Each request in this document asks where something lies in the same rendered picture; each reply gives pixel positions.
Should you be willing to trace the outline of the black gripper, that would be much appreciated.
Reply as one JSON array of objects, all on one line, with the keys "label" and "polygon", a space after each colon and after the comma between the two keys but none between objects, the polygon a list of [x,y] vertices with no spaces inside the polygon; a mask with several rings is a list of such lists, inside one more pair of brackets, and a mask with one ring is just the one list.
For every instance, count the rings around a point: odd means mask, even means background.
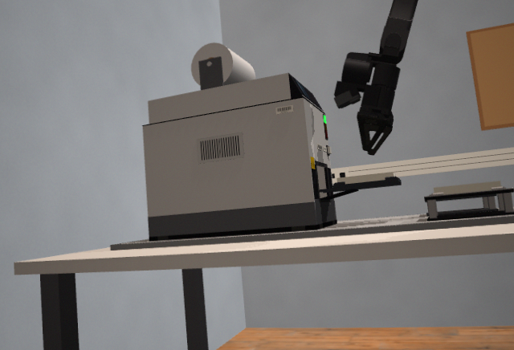
[{"label": "black gripper", "polygon": [[[388,87],[387,90],[384,90],[385,86],[379,85],[379,87],[381,87],[381,93],[377,107],[362,104],[360,111],[357,112],[362,148],[364,151],[368,151],[369,155],[374,155],[377,152],[393,129],[394,116],[390,109],[392,109],[393,106],[395,91],[391,87]],[[375,131],[372,140],[370,140],[369,131]],[[384,134],[372,149],[382,132]]]}]

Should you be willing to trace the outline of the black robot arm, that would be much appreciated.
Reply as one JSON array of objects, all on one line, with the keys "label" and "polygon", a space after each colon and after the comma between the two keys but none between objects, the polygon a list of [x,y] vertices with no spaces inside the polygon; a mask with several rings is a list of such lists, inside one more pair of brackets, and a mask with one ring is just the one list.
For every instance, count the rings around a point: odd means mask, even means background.
[{"label": "black robot arm", "polygon": [[[334,92],[334,100],[339,109],[361,101],[359,92],[364,90],[361,104],[375,107],[381,93],[379,85],[385,86],[384,90],[396,90],[400,73],[400,68],[396,66],[402,61],[417,4],[418,0],[393,0],[382,33],[379,54],[347,54],[341,81],[337,81]],[[373,67],[373,80],[368,85]]]}]

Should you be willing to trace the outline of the white cylinder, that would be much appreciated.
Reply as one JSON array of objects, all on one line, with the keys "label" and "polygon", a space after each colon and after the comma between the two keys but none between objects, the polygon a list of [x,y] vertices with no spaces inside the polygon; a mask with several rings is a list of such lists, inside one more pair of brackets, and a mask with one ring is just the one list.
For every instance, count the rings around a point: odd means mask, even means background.
[{"label": "white cylinder", "polygon": [[191,73],[198,85],[200,85],[198,61],[218,56],[222,57],[223,85],[255,79],[255,71],[247,61],[221,43],[208,43],[196,52],[191,63]]}]

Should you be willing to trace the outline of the beige well plate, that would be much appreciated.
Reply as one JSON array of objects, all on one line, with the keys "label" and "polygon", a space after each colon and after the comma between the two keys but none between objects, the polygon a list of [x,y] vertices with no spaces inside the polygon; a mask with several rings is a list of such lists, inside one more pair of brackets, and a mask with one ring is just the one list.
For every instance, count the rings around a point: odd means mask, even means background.
[{"label": "beige well plate", "polygon": [[467,184],[467,185],[452,185],[452,186],[443,186],[443,187],[435,187],[433,193],[465,193],[465,192],[473,192],[473,191],[482,191],[482,190],[491,190],[494,187],[502,187],[500,181],[491,181],[491,182],[483,182],[483,183],[475,183],[475,184]]},{"label": "beige well plate", "polygon": [[339,177],[337,178],[337,182],[344,181],[345,184],[352,184],[352,183],[360,183],[360,182],[367,182],[367,181],[382,181],[385,180],[385,177],[395,177],[396,173],[389,172],[389,173],[375,173],[375,174],[368,174],[368,175],[360,175],[360,176],[353,176],[353,177]]}]

